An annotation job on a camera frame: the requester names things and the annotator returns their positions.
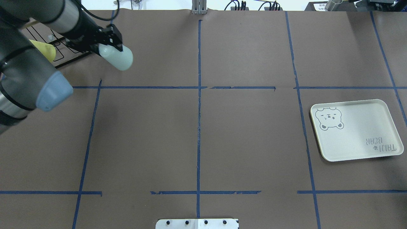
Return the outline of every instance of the bear illustration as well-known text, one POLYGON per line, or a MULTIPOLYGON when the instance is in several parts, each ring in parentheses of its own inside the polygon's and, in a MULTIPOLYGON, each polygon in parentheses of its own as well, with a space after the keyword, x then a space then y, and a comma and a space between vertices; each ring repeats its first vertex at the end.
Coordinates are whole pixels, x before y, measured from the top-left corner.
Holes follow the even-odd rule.
POLYGON ((341 117, 342 113, 340 110, 335 108, 324 108, 317 109, 315 112, 315 117, 317 117, 321 130, 328 130, 328 128, 336 127, 338 129, 343 129, 344 124, 342 123, 341 117))

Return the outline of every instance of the white plastic bottle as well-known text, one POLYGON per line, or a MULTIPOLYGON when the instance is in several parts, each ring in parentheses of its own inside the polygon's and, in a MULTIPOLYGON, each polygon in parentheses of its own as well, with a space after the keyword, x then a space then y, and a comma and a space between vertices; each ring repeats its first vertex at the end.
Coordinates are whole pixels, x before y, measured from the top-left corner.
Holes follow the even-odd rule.
POLYGON ((110 45, 99 44, 99 54, 120 71, 125 71, 133 63, 133 53, 123 45, 123 52, 110 45))

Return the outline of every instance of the blue painter's tape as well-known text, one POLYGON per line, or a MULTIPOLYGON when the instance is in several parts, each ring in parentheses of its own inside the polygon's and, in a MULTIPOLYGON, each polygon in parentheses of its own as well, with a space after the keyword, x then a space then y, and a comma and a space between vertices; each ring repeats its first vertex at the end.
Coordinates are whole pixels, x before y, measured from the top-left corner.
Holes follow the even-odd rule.
POLYGON ((268 86, 236 86, 236 87, 231 87, 231 86, 216 86, 212 87, 211 89, 273 89, 276 90, 276 87, 268 87, 268 86))
POLYGON ((201 217, 201 22, 198 21, 198 141, 197 141, 197 218, 201 217))
POLYGON ((397 91, 397 88, 396 88, 396 83, 394 82, 392 71, 390 70, 389 63, 387 62, 387 57, 386 57, 386 54, 384 52, 384 49, 383 49, 383 46, 382 46, 382 43, 381 43, 381 40, 380 40, 380 37, 379 37, 379 33, 377 32, 376 23, 374 21, 374 16, 373 16, 372 11, 370 12, 370 18, 372 19, 374 33, 376 34, 377 42, 379 43, 379 47, 380 47, 380 50, 382 52, 384 62, 386 64, 386 68, 387 68, 387 71, 388 71, 389 76, 390 76, 390 80, 392 81, 394 92, 395 92, 396 97, 397 97, 397 102, 398 102, 398 105, 400 106, 401 114, 403 115, 403 118, 404 118, 404 123, 407 126, 407 117, 406 117, 406 114, 404 112, 404 108, 403 108, 403 105, 401 103, 400 96, 398 95, 398 91, 397 91))
POLYGON ((76 222, 77 222, 77 219, 78 219, 79 205, 81 203, 81 195, 82 195, 82 189, 83 189, 83 181, 85 180, 86 165, 88 163, 89 150, 90 150, 90 141, 92 139, 93 128, 94 128, 94 125, 95 125, 96 110, 98 108, 99 96, 100 96, 100 92, 101 92, 101 86, 102 86, 102 80, 100 80, 100 82, 99 82, 98 92, 96 94, 95 107, 93 109, 93 116, 92 116, 92 122, 91 122, 91 125, 90 125, 88 145, 86 147, 85 161, 83 163, 82 176, 81 176, 81 182, 79 184, 79 193, 78 193, 78 199, 77 199, 77 204, 76 204, 76 208, 75 208, 74 220, 73 220, 73 223, 72 223, 72 229, 75 229, 76 222))
MULTIPOLYGON (((78 191, 0 191, 1 194, 16 194, 16 195, 29 195, 29 194, 39 194, 39 195, 77 195, 78 191)), ((86 191, 82 192, 83 195, 100 195, 101 191, 86 191)))
MULTIPOLYGON (((73 86, 74 89, 98 89, 98 86, 73 86)), ((101 89, 199 89, 197 86, 102 86, 101 89)))
POLYGON ((232 195, 232 194, 256 195, 259 193, 261 193, 261 191, 201 191, 201 194, 206 195, 232 195))
MULTIPOLYGON (((287 11, 285 12, 285 19, 286 19, 286 22, 287 22, 287 32, 288 32, 288 39, 289 39, 289 43, 290 43, 291 60, 292 60, 292 63, 293 63, 293 70, 294 70, 294 75, 295 75, 295 85, 296 85, 296 88, 297 88, 298 104, 300 106, 302 130, 304 132, 304 138, 305 138, 305 144, 306 144, 306 153, 307 153, 307 156, 308 156, 309 176, 310 176, 310 179, 311 179, 312 190, 315 191, 314 175, 313 175, 313 171, 312 171, 311 156, 309 154, 308 138, 307 138, 307 134, 306 134, 305 120, 304 120, 304 112, 303 112, 302 104, 301 104, 300 86, 299 86, 299 83, 298 83, 297 70, 295 69, 295 64, 294 64, 294 49, 293 49, 293 42, 291 40, 290 23, 289 23, 289 20, 288 20, 287 11)), ((319 220, 319 210, 318 210, 318 203, 317 203, 317 195, 315 193, 313 193, 313 198, 314 198, 314 208, 315 208, 315 216, 316 216, 316 219, 317 219, 317 226, 318 226, 318 229, 321 229, 321 221, 319 220)))
MULTIPOLYGON (((133 4, 133 3, 132 3, 133 4)), ((112 16, 111 16, 111 18, 114 16, 114 10, 112 10, 112 16)), ((112 20, 110 20, 110 24, 113 24, 113 19, 112 20)))
POLYGON ((394 89, 394 87, 306 87, 306 86, 300 86, 298 87, 299 89, 394 89))
POLYGON ((362 194, 362 193, 402 193, 407 194, 407 190, 300 190, 297 194, 362 194))
MULTIPOLYGON (((151 195, 196 195, 197 191, 150 191, 151 195)), ((261 191, 200 191, 199 194, 202 195, 232 195, 232 194, 242 194, 242 195, 256 195, 261 193, 261 191)))

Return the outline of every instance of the brown table surface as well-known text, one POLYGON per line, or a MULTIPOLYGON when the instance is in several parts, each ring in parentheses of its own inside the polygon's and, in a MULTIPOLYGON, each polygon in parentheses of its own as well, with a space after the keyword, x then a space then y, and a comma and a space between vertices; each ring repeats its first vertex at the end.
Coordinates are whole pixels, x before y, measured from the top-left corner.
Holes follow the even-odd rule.
POLYGON ((381 99, 406 146, 406 21, 121 10, 133 66, 92 54, 60 68, 74 94, 0 137, 0 228, 407 228, 407 154, 328 162, 309 116, 381 99))

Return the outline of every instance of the tray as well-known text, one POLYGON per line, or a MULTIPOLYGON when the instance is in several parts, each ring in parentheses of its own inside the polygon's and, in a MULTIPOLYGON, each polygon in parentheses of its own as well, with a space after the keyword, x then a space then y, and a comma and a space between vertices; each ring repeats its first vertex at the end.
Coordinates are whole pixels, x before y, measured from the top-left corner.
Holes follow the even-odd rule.
POLYGON ((327 161, 394 156, 404 151, 389 108, 380 99, 315 104, 310 112, 327 161))

